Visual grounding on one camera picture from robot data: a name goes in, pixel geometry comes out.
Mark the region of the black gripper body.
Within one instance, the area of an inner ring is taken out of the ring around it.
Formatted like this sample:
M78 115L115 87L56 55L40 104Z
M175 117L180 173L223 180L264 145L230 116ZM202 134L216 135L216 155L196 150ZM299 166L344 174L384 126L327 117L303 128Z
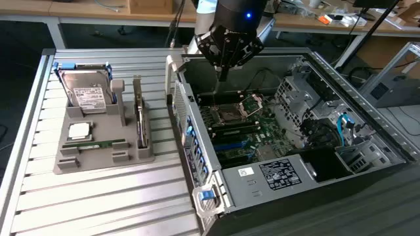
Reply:
M264 0L219 0L215 10L211 35L220 49L224 49L223 61L228 61L239 42L248 44L259 39L256 29L266 9Z

